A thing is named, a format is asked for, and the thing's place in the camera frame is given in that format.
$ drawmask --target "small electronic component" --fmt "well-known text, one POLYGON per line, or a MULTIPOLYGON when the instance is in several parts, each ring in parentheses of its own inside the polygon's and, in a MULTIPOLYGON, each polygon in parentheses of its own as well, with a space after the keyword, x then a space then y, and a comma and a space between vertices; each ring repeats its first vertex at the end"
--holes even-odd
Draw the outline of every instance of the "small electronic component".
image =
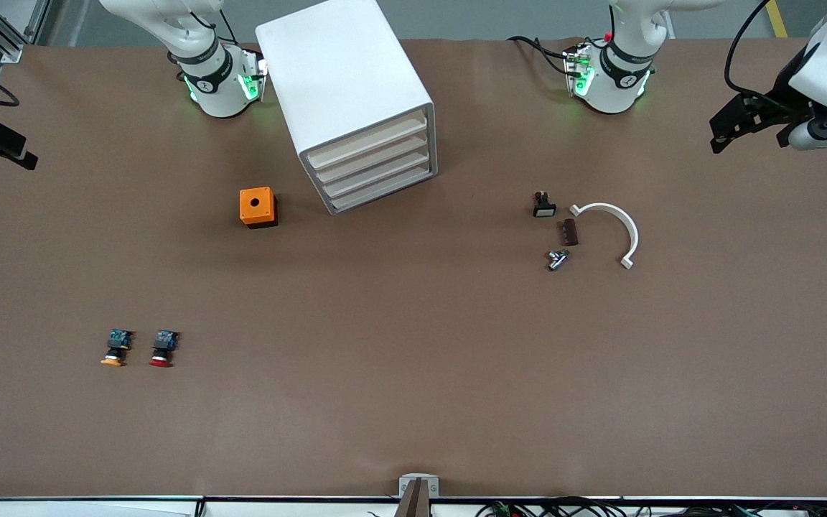
POLYGON ((535 208, 532 209, 532 216, 551 217, 557 213, 557 205, 548 201, 548 193, 544 190, 535 192, 535 208))
POLYGON ((576 246, 580 238, 576 233, 576 220, 565 219, 560 223, 561 235, 564 237, 564 246, 576 246))
POLYGON ((257 187, 240 191, 240 219, 250 229, 279 225, 276 196, 270 187, 257 187))
POLYGON ((561 249, 560 251, 549 251, 548 259, 551 259, 551 264, 548 264, 548 271, 557 271, 557 269, 560 269, 569 256, 570 252, 566 249, 561 249))
POLYGON ((180 336, 173 330, 159 330, 155 335, 155 343, 151 345, 151 360, 149 364, 159 368, 171 366, 171 353, 177 349, 177 338, 180 336))
POLYGON ((107 366, 123 366, 126 359, 126 350, 129 350, 129 344, 132 343, 132 331, 121 330, 121 328, 114 328, 111 330, 111 336, 108 337, 108 354, 101 360, 101 364, 107 366))

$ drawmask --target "white curved plastic part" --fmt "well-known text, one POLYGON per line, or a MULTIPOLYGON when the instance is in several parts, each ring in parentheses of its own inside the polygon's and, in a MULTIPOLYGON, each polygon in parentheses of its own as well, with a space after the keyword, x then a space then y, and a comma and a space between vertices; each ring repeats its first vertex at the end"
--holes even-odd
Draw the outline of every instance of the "white curved plastic part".
POLYGON ((637 244, 640 242, 640 233, 637 232, 637 225, 634 223, 634 220, 627 215, 627 212, 624 212, 624 210, 617 208, 617 206, 614 206, 613 204, 591 203, 585 205, 583 208, 576 205, 570 207, 570 212, 574 213, 577 217, 587 210, 601 210, 602 212, 608 212, 610 215, 620 219, 621 223, 624 223, 624 226, 627 226, 627 232, 630 233, 630 249, 628 249, 627 253, 621 258, 621 265, 627 269, 633 267, 634 263, 631 261, 630 256, 637 251, 637 244))

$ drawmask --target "brown table surface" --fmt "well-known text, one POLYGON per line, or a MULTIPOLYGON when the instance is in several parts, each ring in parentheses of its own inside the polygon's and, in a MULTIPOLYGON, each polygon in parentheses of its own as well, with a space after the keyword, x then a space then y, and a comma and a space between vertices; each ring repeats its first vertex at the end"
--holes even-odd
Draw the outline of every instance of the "brown table surface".
MULTIPOLYGON (((800 40, 742 43, 763 89, 800 40)), ((728 42, 596 114, 512 42, 404 42, 436 179, 330 216, 269 96, 187 100, 160 48, 29 48, 0 120, 0 495, 827 496, 827 151, 709 148, 728 42), (239 189, 281 225, 249 231, 239 189), (578 219, 555 274, 548 190, 578 219), (129 365, 98 361, 112 327, 129 365), (147 365, 159 328, 174 367, 147 365)), ((340 78, 335 78, 339 88, 340 78)))

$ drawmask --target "orange box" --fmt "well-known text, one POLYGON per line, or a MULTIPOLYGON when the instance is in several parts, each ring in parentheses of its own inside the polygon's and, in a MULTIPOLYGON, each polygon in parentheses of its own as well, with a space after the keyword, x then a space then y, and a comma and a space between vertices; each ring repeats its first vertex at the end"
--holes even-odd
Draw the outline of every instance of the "orange box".
POLYGON ((270 187, 257 187, 240 191, 240 219, 250 229, 279 225, 276 213, 276 196, 270 187))

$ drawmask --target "green led light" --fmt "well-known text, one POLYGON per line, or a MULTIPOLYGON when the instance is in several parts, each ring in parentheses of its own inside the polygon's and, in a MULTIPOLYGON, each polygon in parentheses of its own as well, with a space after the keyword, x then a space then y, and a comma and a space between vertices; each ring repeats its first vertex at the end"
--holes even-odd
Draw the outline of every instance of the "green led light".
POLYGON ((193 85, 190 84, 190 79, 187 79, 186 75, 184 76, 184 84, 187 85, 187 91, 190 92, 191 101, 199 102, 197 101, 197 94, 193 92, 193 85))
POLYGON ((244 97, 246 97, 249 101, 253 101, 253 99, 257 98, 257 86, 255 86, 256 81, 250 76, 247 78, 239 73, 238 75, 239 83, 242 85, 242 89, 244 90, 244 97))
POLYGON ((592 66, 587 68, 587 72, 583 74, 583 76, 576 80, 576 94, 580 97, 584 97, 585 94, 589 91, 589 85, 592 84, 592 80, 595 76, 595 69, 592 66))
POLYGON ((650 72, 646 72, 643 79, 640 79, 640 89, 637 90, 637 97, 643 95, 643 88, 646 88, 646 80, 650 78, 650 72))

